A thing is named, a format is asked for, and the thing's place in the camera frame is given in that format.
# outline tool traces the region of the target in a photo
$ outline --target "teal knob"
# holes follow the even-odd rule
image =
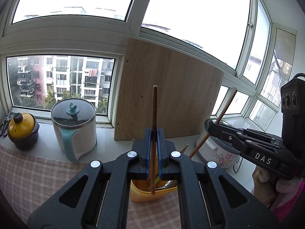
[[[76,115],[79,113],[79,108],[73,103],[70,103],[69,107],[66,110],[66,113],[69,115]]]

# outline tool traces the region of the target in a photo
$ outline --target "checkered tablecloth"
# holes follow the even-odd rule
[[[86,165],[24,155],[0,145],[0,189],[26,223],[36,208]],[[143,203],[129,199],[127,228],[181,228],[178,193]]]

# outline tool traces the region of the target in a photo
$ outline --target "cutting board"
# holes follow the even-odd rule
[[[142,139],[151,127],[158,85],[157,126],[166,138],[200,134],[211,116],[223,71],[187,54],[129,39],[118,95],[115,140]]]

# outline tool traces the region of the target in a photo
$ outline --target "pink flower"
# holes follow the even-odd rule
[[[226,159],[229,159],[230,157],[232,157],[233,155],[232,154],[227,154],[226,156],[225,156],[225,158]]]

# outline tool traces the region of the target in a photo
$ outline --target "scissors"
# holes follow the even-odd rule
[[[5,117],[4,122],[0,126],[0,137],[6,137],[7,136],[7,127],[9,126],[9,118]]]

